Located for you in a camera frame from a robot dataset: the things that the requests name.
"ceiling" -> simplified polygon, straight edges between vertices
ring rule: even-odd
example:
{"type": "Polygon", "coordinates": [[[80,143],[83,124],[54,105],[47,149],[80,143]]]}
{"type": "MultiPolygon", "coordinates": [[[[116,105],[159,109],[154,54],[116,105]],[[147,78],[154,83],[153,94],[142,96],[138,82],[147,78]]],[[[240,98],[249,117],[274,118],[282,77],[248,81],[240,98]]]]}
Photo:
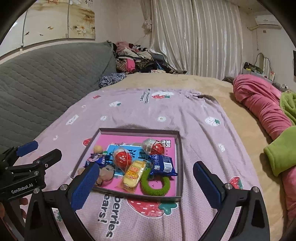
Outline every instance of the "ceiling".
{"type": "Polygon", "coordinates": [[[257,0],[228,0],[240,7],[246,13],[260,12],[266,10],[257,0]]]}

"gray mattress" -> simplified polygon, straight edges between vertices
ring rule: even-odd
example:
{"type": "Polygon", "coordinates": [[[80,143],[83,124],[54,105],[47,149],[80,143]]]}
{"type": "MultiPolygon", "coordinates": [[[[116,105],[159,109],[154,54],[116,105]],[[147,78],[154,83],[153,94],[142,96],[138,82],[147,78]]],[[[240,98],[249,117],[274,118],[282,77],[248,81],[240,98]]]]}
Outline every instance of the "gray mattress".
{"type": "Polygon", "coordinates": [[[32,141],[114,72],[108,42],[44,47],[1,64],[0,153],[32,141]]]}

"blue floral cloth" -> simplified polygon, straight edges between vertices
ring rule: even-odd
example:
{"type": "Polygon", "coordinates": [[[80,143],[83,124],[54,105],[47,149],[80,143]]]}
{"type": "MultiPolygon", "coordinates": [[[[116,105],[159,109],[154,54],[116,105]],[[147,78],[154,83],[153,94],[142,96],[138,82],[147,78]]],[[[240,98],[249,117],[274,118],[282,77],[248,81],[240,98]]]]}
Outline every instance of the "blue floral cloth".
{"type": "Polygon", "coordinates": [[[125,73],[112,73],[100,78],[99,87],[103,88],[109,85],[116,84],[117,82],[123,80],[126,77],[125,73]]]}

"green hair tie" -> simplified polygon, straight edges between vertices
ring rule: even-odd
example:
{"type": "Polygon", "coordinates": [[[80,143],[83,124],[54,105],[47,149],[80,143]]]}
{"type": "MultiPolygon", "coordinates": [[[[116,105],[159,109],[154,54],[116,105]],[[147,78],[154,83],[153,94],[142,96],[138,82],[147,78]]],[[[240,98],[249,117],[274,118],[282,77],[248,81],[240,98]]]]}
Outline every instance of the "green hair tie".
{"type": "Polygon", "coordinates": [[[161,177],[161,183],[163,184],[163,187],[161,189],[153,189],[148,184],[148,177],[150,175],[151,169],[147,168],[145,171],[143,171],[140,183],[141,183],[141,190],[144,194],[150,195],[150,196],[164,196],[168,193],[168,190],[170,189],[170,179],[168,177],[161,177]]]}

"blue snack wrapper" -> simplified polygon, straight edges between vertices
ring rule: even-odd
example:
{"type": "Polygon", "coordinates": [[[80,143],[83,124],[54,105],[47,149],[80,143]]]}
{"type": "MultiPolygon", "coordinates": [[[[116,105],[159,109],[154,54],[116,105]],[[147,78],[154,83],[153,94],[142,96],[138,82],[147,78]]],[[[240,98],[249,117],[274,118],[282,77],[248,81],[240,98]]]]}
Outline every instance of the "blue snack wrapper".
{"type": "Polygon", "coordinates": [[[150,155],[152,170],[150,175],[178,176],[170,157],[164,155],[150,155]]]}
{"type": "Polygon", "coordinates": [[[99,165],[99,167],[105,166],[105,158],[101,154],[91,154],[90,158],[88,158],[85,162],[84,167],[87,167],[91,161],[95,161],[99,165]]]}

